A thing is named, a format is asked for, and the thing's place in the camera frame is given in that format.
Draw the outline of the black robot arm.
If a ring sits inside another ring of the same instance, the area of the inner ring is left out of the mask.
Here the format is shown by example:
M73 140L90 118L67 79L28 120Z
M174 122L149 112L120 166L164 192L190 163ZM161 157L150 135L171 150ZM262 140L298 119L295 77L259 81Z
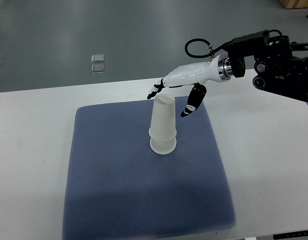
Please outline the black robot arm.
M290 42L281 32L270 30L236 37L223 48L236 78L245 74L245 57L254 58L253 86L262 91L308 103L308 57L296 57L295 51L308 51L308 43Z

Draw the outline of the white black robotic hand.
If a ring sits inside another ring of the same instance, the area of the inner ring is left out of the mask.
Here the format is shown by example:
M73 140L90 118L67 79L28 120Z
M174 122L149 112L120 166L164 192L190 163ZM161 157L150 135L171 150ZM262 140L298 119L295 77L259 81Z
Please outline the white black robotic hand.
M182 118L195 112L206 95L207 89L204 84L207 81L223 83L233 76L230 59L226 55L218 55L208 62L191 63L182 65L171 71L151 88L147 99L151 99L164 88L178 88L193 86L187 99Z

